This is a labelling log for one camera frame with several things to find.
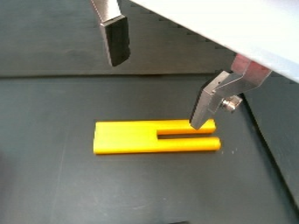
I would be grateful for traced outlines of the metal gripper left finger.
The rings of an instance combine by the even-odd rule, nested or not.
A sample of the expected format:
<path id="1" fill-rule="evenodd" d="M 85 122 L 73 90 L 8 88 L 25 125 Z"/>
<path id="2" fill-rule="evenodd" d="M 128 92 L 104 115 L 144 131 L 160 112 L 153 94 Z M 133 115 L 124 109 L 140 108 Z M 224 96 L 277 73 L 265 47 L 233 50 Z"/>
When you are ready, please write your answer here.
<path id="1" fill-rule="evenodd" d="M 98 19 L 108 62 L 112 67 L 116 67 L 130 54 L 126 17 L 121 14 L 117 0 L 89 1 Z"/>

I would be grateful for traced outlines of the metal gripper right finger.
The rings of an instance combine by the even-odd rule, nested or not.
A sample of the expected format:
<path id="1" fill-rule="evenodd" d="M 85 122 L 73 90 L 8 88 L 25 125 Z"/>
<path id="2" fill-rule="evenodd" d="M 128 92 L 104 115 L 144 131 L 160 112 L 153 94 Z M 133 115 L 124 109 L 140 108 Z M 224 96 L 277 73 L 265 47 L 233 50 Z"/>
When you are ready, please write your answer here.
<path id="1" fill-rule="evenodd" d="M 200 90 L 190 114 L 190 126 L 197 130 L 218 108 L 234 111 L 241 103 L 238 94 L 257 88 L 269 74 L 266 67 L 237 54 L 230 64 L 230 72 L 222 71 Z"/>

